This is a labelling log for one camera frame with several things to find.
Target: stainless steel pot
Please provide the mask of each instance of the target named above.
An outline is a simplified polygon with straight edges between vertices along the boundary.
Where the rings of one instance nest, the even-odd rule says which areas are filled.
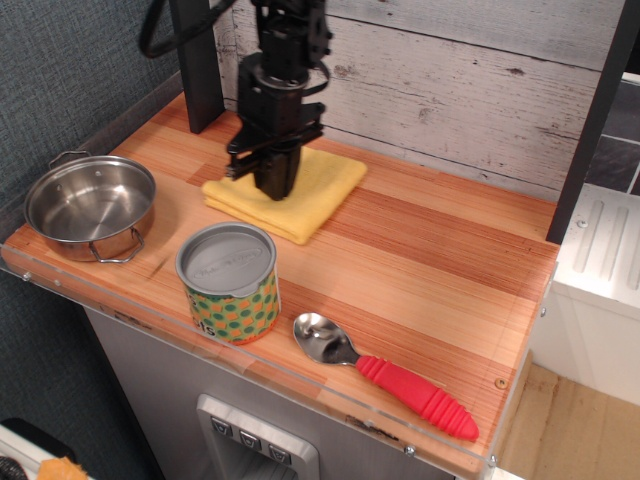
[[[144,248],[155,194],[151,172],[139,163],[89,156],[52,168],[40,178],[27,194],[24,213],[27,223],[60,255],[125,263]],[[126,257],[115,258],[131,249]]]

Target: tin can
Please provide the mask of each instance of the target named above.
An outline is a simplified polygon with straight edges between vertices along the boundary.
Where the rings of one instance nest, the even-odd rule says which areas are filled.
[[[241,345],[275,325],[276,247],[260,228],[225,222],[200,230],[180,248],[176,271],[193,321],[206,334]]]

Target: red spoon handle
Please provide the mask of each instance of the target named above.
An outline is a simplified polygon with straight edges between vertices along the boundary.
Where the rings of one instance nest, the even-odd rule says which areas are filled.
[[[422,418],[440,430],[463,440],[475,441],[478,426],[451,395],[404,368],[381,358],[361,356],[356,368]]]

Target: yellow towel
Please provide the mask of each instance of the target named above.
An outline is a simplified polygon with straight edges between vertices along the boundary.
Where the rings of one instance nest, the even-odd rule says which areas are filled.
[[[303,148],[296,182],[283,200],[274,201],[256,188],[253,175],[211,180],[202,192],[208,206],[304,245],[366,172],[357,160]]]

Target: gray cabinet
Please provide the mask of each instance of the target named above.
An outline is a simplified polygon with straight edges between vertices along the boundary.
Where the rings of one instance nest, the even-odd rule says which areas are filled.
[[[203,394],[315,447],[321,480],[453,478],[237,373],[102,313],[87,314],[167,480],[236,480],[224,478],[223,461],[210,455],[197,411]],[[243,461],[253,458],[247,455]]]

